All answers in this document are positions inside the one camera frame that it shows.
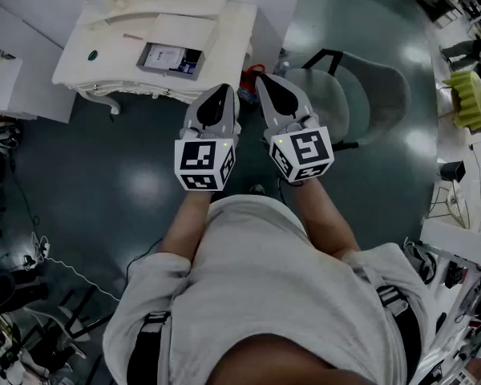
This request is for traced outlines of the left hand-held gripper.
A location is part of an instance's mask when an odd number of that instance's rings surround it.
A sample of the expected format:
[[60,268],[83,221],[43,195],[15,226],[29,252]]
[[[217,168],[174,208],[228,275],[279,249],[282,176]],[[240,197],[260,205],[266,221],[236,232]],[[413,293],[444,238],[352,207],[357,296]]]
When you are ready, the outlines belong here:
[[174,172],[187,191],[224,189],[236,162],[240,106],[227,83],[212,87],[188,106],[175,141]]

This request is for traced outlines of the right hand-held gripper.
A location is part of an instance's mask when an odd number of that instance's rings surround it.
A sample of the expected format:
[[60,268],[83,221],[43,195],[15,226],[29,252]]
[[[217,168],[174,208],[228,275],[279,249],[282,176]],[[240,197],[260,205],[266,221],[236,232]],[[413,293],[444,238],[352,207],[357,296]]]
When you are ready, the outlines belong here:
[[289,182],[321,176],[334,162],[327,127],[295,84],[277,75],[257,76],[256,90],[267,125],[269,155]]

